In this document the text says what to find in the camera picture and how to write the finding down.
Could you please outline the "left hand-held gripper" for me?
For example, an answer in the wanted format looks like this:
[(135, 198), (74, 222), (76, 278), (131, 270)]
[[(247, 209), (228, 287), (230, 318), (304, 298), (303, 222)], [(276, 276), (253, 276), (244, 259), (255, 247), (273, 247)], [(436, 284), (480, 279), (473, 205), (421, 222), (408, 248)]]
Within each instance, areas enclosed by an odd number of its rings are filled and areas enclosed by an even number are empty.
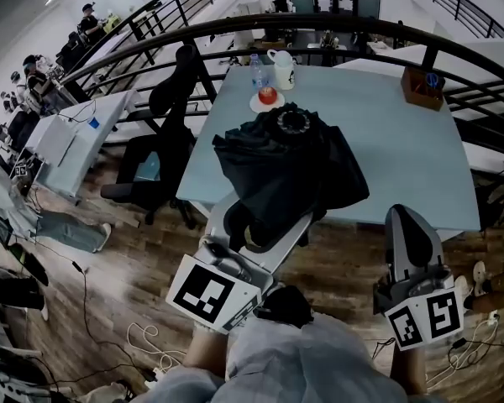
[(244, 246), (244, 206), (230, 192), (211, 210), (196, 253), (182, 258), (165, 301), (194, 322), (229, 333), (261, 304), (292, 250), (307, 245), (312, 218), (308, 213), (264, 248)]

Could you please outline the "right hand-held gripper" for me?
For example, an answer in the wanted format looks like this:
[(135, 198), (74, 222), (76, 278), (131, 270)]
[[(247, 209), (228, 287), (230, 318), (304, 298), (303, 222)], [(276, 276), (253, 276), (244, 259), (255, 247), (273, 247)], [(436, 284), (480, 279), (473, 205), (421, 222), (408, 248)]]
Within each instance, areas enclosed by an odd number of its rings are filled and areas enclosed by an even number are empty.
[(383, 315), (401, 351), (436, 343), (464, 329), (460, 289), (443, 266), (436, 230), (410, 207), (386, 215), (390, 281), (374, 285), (374, 313)]

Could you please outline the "black umbrella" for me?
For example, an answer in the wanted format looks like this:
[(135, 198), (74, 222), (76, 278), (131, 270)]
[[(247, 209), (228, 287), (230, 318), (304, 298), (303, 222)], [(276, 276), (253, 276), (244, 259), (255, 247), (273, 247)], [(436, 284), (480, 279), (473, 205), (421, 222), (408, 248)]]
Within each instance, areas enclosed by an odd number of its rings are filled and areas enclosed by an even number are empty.
[(214, 136), (212, 145), (239, 198), (230, 227), (261, 248), (307, 214), (317, 221), (370, 195), (340, 128), (293, 102)]

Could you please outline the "person's right forearm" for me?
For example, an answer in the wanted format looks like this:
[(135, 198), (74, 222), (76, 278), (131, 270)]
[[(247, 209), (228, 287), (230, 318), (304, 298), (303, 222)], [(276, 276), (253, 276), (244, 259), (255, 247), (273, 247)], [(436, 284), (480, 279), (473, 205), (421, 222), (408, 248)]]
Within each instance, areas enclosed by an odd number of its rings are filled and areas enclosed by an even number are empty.
[(401, 351), (394, 348), (390, 378), (396, 381), (408, 395), (427, 393), (424, 347)]

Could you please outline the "person's black trousers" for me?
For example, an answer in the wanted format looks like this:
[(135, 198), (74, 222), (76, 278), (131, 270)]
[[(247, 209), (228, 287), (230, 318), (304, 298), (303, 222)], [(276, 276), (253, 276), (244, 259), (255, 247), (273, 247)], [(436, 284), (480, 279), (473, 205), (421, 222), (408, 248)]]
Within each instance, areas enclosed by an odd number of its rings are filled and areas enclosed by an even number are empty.
[(273, 290), (262, 304), (255, 308), (254, 314), (259, 319), (299, 329), (313, 322), (310, 304), (294, 285)]

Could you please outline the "light blue table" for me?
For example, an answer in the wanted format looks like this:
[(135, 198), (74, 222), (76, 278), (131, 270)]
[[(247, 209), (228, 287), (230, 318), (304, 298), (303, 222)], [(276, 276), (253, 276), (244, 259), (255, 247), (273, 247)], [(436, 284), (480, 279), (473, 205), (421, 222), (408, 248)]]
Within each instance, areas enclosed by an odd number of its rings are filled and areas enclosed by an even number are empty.
[[(192, 151), (180, 199), (210, 205), (231, 192), (212, 141), (255, 118), (254, 91), (249, 68), (229, 70)], [(407, 103), (393, 76), (320, 66), (298, 66), (296, 85), (284, 98), (341, 129), (370, 189), (366, 200), (329, 212), (329, 219), (382, 224), (400, 203), (439, 230), (480, 229), (469, 163), (447, 108)]]

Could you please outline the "black office chair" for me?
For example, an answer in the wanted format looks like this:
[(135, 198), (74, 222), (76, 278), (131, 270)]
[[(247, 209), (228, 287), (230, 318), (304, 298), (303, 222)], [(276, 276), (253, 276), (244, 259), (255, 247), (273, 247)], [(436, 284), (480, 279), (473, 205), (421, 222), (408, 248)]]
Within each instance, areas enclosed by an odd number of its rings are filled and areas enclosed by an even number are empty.
[[(176, 197), (178, 187), (190, 159), (195, 138), (185, 125), (188, 98), (198, 80), (199, 53), (190, 44), (176, 51), (176, 68), (160, 82), (149, 97), (149, 110), (164, 121), (154, 134), (130, 139), (121, 159), (115, 183), (101, 187), (101, 197), (117, 203), (127, 203), (146, 211), (144, 221), (150, 225), (156, 211), (172, 203), (180, 211), (186, 226), (193, 229), (196, 220), (188, 213), (184, 201)], [(160, 159), (160, 180), (134, 182), (140, 163), (151, 151)]]

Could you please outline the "light blue laptop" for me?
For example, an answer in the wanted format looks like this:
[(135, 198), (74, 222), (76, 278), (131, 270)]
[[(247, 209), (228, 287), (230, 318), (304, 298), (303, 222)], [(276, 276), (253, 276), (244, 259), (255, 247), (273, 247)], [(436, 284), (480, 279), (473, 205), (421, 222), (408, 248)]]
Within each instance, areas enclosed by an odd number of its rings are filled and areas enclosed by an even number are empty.
[(134, 182), (159, 181), (160, 159), (156, 151), (151, 151), (144, 162), (140, 163), (134, 175)]

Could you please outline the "white round plate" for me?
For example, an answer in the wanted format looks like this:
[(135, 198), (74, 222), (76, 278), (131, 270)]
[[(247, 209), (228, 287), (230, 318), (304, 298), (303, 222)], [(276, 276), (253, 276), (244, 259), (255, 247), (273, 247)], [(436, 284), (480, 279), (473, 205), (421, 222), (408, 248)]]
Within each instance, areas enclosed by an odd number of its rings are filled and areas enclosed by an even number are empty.
[(277, 93), (276, 100), (272, 104), (264, 104), (259, 97), (258, 93), (255, 93), (249, 101), (249, 107), (254, 113), (269, 112), (271, 109), (284, 106), (286, 99), (281, 92)]

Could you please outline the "brown wooden organizer box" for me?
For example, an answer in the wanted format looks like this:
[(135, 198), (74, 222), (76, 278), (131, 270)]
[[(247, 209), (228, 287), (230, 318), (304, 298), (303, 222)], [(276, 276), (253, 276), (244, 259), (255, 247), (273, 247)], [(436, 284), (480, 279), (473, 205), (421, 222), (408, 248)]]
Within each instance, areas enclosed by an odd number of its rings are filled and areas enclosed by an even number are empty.
[(401, 78), (403, 95), (407, 103), (438, 112), (444, 104), (443, 88), (445, 79), (438, 76), (438, 89), (433, 89), (426, 84), (425, 76), (427, 73), (419, 69), (406, 67)]

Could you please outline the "clear plastic water bottle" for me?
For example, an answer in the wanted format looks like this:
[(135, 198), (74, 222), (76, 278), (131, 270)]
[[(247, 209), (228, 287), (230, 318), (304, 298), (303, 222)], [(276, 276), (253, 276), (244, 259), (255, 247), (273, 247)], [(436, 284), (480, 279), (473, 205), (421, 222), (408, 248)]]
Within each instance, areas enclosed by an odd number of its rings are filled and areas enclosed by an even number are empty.
[(270, 85), (268, 73), (265, 71), (264, 64), (258, 54), (250, 56), (249, 68), (252, 73), (253, 86), (257, 91)]

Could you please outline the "white lidded mug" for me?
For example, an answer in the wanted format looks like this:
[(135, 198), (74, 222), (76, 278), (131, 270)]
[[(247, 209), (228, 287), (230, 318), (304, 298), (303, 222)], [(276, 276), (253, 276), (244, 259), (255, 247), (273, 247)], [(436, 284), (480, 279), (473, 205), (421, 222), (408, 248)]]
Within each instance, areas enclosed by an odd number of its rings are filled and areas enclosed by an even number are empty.
[(289, 91), (295, 86), (295, 63), (291, 54), (284, 50), (267, 50), (274, 64), (276, 83), (281, 90)]

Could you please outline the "white side table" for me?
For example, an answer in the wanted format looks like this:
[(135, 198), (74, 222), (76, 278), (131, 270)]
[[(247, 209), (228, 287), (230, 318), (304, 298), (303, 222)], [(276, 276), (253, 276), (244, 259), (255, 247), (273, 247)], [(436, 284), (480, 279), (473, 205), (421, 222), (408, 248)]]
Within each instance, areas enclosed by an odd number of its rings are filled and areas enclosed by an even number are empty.
[[(42, 169), (35, 182), (69, 202), (78, 202), (81, 183), (95, 164), (99, 150), (118, 121), (133, 111), (137, 99), (139, 94), (130, 90), (76, 104), (54, 114), (73, 128), (75, 138), (58, 166), (41, 160)], [(97, 129), (89, 125), (92, 118), (100, 123)]]

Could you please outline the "white box appliance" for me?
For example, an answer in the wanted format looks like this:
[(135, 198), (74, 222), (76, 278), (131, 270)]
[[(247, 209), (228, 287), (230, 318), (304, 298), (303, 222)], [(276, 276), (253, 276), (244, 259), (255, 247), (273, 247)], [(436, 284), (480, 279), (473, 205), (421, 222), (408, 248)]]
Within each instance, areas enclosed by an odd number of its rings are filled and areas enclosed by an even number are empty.
[(58, 166), (71, 146), (75, 132), (60, 116), (41, 118), (25, 144), (25, 148), (45, 163)]

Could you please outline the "black metal railing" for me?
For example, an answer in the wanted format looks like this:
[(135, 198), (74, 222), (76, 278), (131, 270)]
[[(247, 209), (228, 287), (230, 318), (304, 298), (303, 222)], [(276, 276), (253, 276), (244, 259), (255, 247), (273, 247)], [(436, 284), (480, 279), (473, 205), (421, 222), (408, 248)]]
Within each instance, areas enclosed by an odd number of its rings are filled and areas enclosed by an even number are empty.
[(415, 70), (432, 72), (456, 87), (444, 89), (444, 100), (452, 113), (471, 110), (478, 118), (457, 118), (455, 123), (461, 138), (468, 144), (504, 154), (504, 66), (462, 44), (429, 34), (419, 29), (401, 26), (373, 18), (346, 17), (320, 14), (257, 14), (225, 18), (145, 39), (123, 50), (86, 65), (64, 78), (64, 84), (89, 76), (99, 68), (115, 65), (121, 60), (159, 50), (177, 42), (192, 43), (197, 38), (217, 34), (237, 34), (255, 29), (335, 29), (344, 33), (363, 32), (382, 34), (404, 39), (424, 48), (419, 62), (412, 62), (388, 55), (368, 55), (352, 50), (336, 50), (335, 54), (345, 62), (373, 60), (385, 65), (411, 67)]

